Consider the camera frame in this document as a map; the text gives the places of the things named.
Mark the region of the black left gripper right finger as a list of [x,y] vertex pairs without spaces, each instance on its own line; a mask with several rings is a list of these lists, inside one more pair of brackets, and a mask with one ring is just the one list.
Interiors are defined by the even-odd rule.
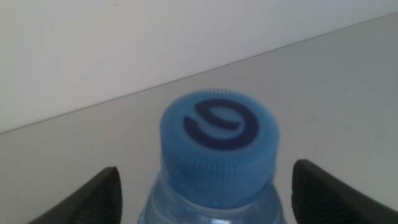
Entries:
[[397,211],[362,194],[307,159],[294,164],[292,210],[297,223],[397,224]]

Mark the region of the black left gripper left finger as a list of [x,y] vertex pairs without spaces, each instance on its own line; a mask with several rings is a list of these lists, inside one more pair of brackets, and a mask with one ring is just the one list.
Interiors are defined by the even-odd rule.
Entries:
[[120,224],[123,193],[117,167],[106,167],[29,224]]

